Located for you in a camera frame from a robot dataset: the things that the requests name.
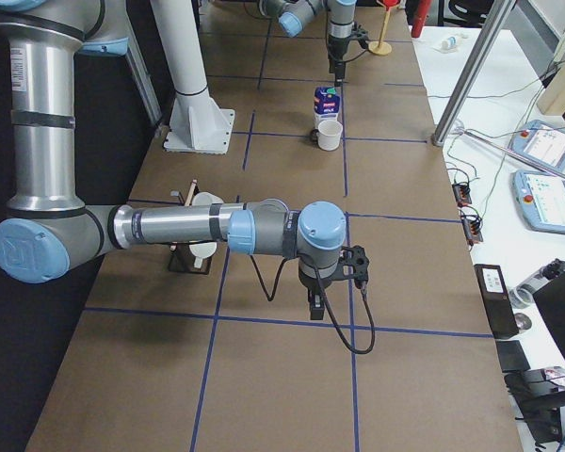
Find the blue milk carton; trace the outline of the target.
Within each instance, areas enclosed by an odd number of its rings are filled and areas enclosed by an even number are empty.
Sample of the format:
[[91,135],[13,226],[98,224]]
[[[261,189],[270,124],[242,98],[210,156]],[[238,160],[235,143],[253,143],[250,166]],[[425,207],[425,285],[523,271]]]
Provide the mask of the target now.
[[317,87],[314,94],[314,129],[322,121],[338,121],[341,96],[335,87]]

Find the white mug black handle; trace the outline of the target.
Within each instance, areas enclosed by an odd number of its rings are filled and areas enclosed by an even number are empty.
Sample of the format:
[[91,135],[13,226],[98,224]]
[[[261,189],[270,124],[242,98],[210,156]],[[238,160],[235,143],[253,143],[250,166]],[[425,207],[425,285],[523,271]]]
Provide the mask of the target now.
[[310,133],[310,140],[321,150],[335,151],[341,141],[343,124],[337,120],[323,120]]

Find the white cup in rack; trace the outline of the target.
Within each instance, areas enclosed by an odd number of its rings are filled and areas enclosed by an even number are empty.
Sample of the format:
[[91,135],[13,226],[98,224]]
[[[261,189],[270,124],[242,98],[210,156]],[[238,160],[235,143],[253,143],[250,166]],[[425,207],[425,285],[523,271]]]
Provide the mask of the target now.
[[[210,206],[214,203],[223,203],[223,199],[217,195],[210,192],[202,191],[194,196],[192,205],[193,206]],[[207,263],[207,260],[213,256],[216,252],[218,245],[211,238],[210,235],[201,235],[198,239],[192,240],[189,245],[189,250],[194,258],[193,268],[201,270],[203,266]]]

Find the black wooden cup rack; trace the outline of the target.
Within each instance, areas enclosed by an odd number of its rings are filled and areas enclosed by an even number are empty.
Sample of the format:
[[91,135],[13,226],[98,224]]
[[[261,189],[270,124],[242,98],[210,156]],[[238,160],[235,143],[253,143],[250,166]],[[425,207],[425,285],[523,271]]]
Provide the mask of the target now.
[[[171,196],[176,196],[178,203],[189,206],[194,197],[199,193],[198,182],[193,179],[185,196],[180,191],[171,191]],[[215,253],[215,243],[173,243],[169,245],[170,258],[168,271],[184,274],[208,275],[211,270],[212,255]]]

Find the wooden mug tree stand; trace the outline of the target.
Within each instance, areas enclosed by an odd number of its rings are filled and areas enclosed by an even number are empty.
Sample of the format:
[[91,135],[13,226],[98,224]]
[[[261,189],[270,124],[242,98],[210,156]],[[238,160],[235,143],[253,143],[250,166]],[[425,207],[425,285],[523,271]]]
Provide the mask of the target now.
[[392,13],[400,5],[400,0],[378,0],[377,4],[384,8],[384,16],[377,40],[368,43],[368,51],[378,57],[385,57],[392,53],[392,46],[385,40]]

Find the red bottle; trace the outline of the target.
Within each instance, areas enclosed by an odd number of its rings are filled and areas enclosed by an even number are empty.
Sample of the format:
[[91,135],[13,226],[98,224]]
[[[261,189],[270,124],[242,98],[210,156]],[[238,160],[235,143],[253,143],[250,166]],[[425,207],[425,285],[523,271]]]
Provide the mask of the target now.
[[431,0],[420,0],[413,15],[411,36],[417,39],[421,36],[422,29],[428,17]]

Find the black power adapter box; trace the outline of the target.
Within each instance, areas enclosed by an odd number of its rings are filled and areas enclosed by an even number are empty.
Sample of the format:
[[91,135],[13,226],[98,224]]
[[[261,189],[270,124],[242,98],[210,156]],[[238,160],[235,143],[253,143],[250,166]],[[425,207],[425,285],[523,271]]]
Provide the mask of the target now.
[[509,302],[501,267],[475,264],[474,270],[488,322],[495,339],[509,339],[519,333]]

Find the metal grabber stick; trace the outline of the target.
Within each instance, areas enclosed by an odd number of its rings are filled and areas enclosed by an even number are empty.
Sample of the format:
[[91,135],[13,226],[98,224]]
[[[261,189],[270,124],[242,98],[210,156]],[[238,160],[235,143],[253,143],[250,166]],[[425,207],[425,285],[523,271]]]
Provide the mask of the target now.
[[554,175],[554,176],[556,176],[556,177],[559,177],[559,178],[561,178],[561,179],[563,179],[563,180],[565,181],[565,173],[563,173],[563,172],[561,172],[561,171],[559,171],[559,170],[557,170],[557,169],[553,169],[553,168],[551,168],[551,167],[549,167],[549,166],[546,166],[546,165],[542,164],[541,162],[536,161],[536,160],[534,160],[534,159],[532,159],[532,158],[530,158],[530,157],[521,155],[521,154],[519,154],[519,153],[514,152],[514,151],[511,150],[511,149],[508,149],[508,148],[506,148],[506,147],[503,147],[503,146],[500,146],[500,145],[498,145],[498,144],[495,144],[495,143],[491,142],[490,140],[488,140],[488,139],[486,139],[486,138],[484,138],[484,137],[481,137],[481,136],[479,136],[479,135],[477,135],[477,134],[475,134],[475,133],[473,133],[473,132],[470,132],[470,131],[467,131],[467,130],[463,130],[461,133],[462,133],[463,135],[467,136],[467,137],[471,137],[471,138],[473,138],[473,139],[476,139],[476,140],[478,140],[478,141],[481,141],[481,142],[483,142],[484,144],[489,145],[489,146],[493,147],[494,149],[496,149],[496,150],[498,150],[498,151],[501,151],[502,153],[504,153],[504,154],[510,156],[511,158],[513,158],[513,159],[515,159],[515,160],[517,160],[517,161],[519,161],[519,162],[521,162],[521,163],[524,163],[524,164],[528,165],[529,167],[531,167],[531,168],[533,168],[533,169],[535,169],[535,170],[544,171],[544,172],[546,172],[546,173],[548,173],[548,174],[551,174],[551,175]]

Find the blue teach pendant far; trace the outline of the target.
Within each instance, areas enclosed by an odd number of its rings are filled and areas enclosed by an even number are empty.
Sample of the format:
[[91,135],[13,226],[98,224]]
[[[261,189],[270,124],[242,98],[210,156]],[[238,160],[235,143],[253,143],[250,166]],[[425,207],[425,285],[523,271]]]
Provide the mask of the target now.
[[541,120],[530,121],[513,136],[509,148],[545,168],[565,169],[565,128]]

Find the blue teach pendant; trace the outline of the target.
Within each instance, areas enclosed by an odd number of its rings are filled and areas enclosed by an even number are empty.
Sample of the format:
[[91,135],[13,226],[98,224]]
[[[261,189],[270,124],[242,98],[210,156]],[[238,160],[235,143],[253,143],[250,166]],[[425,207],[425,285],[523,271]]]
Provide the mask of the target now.
[[565,181],[541,172],[511,174],[514,199],[527,226],[538,232],[565,234]]
[[545,168],[565,169],[565,128],[541,120],[530,121],[513,136],[509,148]]

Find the blue teach pendant near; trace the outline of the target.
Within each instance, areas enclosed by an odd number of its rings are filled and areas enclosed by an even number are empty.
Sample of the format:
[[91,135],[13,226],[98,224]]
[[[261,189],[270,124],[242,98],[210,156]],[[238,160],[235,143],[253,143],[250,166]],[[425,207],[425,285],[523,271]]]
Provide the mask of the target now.
[[527,226],[538,232],[565,234],[565,181],[541,172],[511,174],[514,199]]

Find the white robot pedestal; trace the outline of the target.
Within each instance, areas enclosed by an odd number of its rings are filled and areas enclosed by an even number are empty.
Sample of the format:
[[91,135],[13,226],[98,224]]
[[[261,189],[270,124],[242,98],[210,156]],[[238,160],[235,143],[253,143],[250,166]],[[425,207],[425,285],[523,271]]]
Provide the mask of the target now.
[[235,112],[219,108],[209,93],[192,4],[158,0],[151,6],[176,92],[165,149],[227,153]]

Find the aluminium frame post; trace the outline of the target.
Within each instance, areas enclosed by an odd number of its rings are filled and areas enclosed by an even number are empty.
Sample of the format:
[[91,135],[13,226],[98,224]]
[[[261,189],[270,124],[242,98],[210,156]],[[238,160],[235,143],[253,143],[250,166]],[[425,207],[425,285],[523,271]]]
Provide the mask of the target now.
[[475,83],[500,30],[515,4],[515,0],[494,1],[490,14],[481,28],[474,47],[460,73],[444,113],[431,136],[431,142],[434,146],[444,146],[444,142],[467,99],[472,85]]

